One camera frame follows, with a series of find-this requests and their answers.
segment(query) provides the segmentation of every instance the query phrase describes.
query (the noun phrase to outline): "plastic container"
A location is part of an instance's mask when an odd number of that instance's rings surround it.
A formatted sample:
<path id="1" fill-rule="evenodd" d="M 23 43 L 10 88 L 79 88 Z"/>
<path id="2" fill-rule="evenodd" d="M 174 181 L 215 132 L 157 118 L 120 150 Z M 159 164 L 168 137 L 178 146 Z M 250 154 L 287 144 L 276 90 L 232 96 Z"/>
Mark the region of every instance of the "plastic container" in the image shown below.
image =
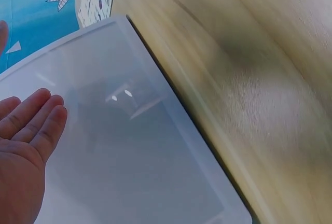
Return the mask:
<path id="1" fill-rule="evenodd" d="M 101 21 L 0 75 L 68 121 L 36 223 L 249 224 L 250 214 L 126 17 Z"/>

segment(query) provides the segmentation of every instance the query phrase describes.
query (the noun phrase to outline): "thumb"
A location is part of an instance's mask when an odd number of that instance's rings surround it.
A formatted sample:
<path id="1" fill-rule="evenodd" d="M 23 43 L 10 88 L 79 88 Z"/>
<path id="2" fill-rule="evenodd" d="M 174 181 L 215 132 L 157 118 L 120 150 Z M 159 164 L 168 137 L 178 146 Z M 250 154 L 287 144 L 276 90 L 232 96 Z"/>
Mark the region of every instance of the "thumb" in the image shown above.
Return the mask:
<path id="1" fill-rule="evenodd" d="M 5 21 L 0 20 L 0 56 L 4 51 L 8 40 L 8 25 Z"/>

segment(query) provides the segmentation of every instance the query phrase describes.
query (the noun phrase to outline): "finger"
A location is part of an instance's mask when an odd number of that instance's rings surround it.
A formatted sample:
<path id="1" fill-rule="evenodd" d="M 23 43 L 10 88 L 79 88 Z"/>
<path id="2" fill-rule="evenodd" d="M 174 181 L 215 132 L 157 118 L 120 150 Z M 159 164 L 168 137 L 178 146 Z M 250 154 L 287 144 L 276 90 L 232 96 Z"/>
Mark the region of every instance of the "finger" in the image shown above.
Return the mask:
<path id="1" fill-rule="evenodd" d="M 63 106 L 63 99 L 59 95 L 53 95 L 32 120 L 12 137 L 13 141 L 29 143 L 42 128 L 45 120 L 56 106 Z"/>
<path id="2" fill-rule="evenodd" d="M 10 97 L 0 101 L 0 120 L 10 114 L 19 104 L 21 104 L 21 101 L 17 97 Z"/>
<path id="3" fill-rule="evenodd" d="M 11 139 L 28 124 L 50 97 L 51 94 L 47 89 L 39 89 L 29 96 L 0 121 L 0 137 Z"/>
<path id="4" fill-rule="evenodd" d="M 56 106 L 46 119 L 43 127 L 30 142 L 30 145 L 38 151 L 45 164 L 58 144 L 66 125 L 66 121 L 66 108 L 63 106 Z"/>
<path id="5" fill-rule="evenodd" d="M 4 49 L 7 45 L 8 41 L 8 25 L 5 21 L 0 21 L 0 56 L 2 55 L 2 52 L 4 52 Z"/>

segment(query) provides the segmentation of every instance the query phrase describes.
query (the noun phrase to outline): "translucent plastic box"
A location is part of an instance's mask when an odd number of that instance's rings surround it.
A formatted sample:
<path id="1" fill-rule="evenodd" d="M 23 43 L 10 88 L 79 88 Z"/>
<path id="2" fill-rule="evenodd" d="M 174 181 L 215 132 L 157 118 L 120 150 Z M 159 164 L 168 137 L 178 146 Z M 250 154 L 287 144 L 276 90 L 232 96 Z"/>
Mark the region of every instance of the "translucent plastic box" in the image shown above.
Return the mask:
<path id="1" fill-rule="evenodd" d="M 126 17 L 66 36 L 0 75 L 47 88 L 68 121 L 36 223 L 249 224 L 250 214 Z"/>

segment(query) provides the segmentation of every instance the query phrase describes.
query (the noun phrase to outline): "wood grain surface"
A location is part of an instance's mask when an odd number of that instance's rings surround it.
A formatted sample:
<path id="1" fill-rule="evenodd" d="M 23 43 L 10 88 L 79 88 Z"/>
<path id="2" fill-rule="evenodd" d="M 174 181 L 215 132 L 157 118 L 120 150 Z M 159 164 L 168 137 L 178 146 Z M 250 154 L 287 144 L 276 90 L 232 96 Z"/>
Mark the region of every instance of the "wood grain surface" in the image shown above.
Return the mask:
<path id="1" fill-rule="evenodd" d="M 261 223 L 332 223 L 331 0 L 114 0 Z"/>

